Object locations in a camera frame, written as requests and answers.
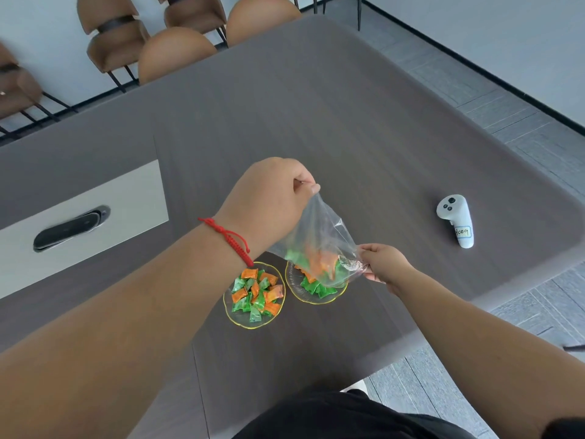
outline hand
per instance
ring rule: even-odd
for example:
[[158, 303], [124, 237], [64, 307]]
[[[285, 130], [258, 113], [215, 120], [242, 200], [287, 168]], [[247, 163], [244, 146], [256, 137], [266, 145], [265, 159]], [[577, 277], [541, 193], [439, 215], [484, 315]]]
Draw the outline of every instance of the hand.
[[246, 239], [255, 259], [286, 236], [321, 186], [294, 159], [272, 157], [254, 163], [238, 180], [215, 215], [218, 225]]
[[405, 275], [416, 271], [404, 254], [387, 244], [361, 244], [358, 255], [369, 265], [364, 273], [366, 279], [385, 283], [391, 293], [396, 294]]

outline floor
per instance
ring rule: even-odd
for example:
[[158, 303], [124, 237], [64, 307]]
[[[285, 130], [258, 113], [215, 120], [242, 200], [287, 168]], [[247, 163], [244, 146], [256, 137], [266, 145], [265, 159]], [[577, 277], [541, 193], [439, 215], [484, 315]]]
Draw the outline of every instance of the floor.
[[[356, 0], [328, 2], [326, 16], [355, 30], [366, 43], [585, 204], [585, 137], [367, 6], [358, 33]], [[585, 263], [493, 313], [557, 346], [585, 343]], [[580, 355], [585, 361], [585, 353]], [[432, 414], [481, 439], [496, 437], [430, 346], [381, 369], [366, 384], [371, 398], [398, 411]]]

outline shoe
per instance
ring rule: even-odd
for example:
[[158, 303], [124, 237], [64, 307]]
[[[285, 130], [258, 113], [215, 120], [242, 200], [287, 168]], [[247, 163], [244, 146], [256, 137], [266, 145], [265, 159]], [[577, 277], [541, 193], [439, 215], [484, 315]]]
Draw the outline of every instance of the shoe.
[[350, 385], [349, 387], [347, 387], [345, 390], [341, 390], [342, 393], [347, 393], [348, 390], [361, 390], [363, 391], [367, 397], [369, 398], [370, 395], [367, 392], [367, 386], [366, 386], [366, 382], [362, 379], [358, 382], [356, 382], [353, 385]]

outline white wall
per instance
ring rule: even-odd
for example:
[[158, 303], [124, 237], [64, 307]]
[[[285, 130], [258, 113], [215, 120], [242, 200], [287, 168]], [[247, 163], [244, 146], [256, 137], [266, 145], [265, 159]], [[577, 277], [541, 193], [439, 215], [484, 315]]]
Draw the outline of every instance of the white wall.
[[[157, 0], [132, 0], [140, 20], [151, 35], [165, 28], [163, 12], [167, 4]], [[226, 14], [238, 0], [221, 0]], [[313, 0], [298, 0], [300, 7]], [[49, 94], [75, 105], [116, 87], [107, 74], [100, 73], [86, 54], [91, 36], [85, 35], [76, 9], [77, 0], [1, 0], [0, 41], [18, 58]], [[208, 34], [212, 43], [220, 43], [216, 32]], [[131, 66], [135, 75], [136, 67]], [[130, 81], [122, 68], [114, 72], [121, 83]], [[41, 102], [56, 112], [62, 109], [48, 99]], [[36, 108], [28, 111], [35, 118], [45, 115]], [[17, 114], [0, 121], [14, 130], [30, 124]]]
[[585, 125], [585, 0], [368, 0]]

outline clear plastic bag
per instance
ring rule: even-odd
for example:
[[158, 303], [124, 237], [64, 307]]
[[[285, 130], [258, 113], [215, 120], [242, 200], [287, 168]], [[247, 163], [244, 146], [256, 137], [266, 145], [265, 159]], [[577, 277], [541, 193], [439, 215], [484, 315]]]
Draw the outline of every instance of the clear plastic bag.
[[296, 227], [268, 251], [292, 262], [325, 287], [339, 288], [366, 269], [341, 217], [319, 194], [309, 200]]

